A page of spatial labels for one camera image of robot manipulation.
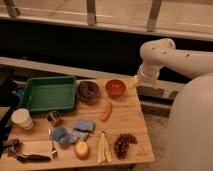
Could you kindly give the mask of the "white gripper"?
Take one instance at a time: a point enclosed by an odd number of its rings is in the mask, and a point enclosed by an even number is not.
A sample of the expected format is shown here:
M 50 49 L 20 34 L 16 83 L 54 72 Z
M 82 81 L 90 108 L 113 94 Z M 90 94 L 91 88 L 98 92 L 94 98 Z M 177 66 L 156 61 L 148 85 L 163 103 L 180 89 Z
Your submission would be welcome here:
M 142 63 L 138 69 L 137 76 L 144 81 L 157 80 L 160 75 L 161 66 L 149 65 Z M 129 88 L 135 88 L 138 83 L 138 78 L 134 76 L 129 82 Z

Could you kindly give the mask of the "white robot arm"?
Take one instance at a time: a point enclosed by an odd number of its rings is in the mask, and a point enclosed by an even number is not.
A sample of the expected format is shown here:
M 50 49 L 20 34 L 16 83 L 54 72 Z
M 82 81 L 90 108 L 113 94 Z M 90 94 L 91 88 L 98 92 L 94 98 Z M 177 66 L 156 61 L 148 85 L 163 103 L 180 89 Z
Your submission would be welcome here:
M 155 83 L 167 67 L 191 79 L 169 116 L 165 171 L 213 171 L 213 52 L 179 50 L 170 38 L 141 45 L 136 80 Z

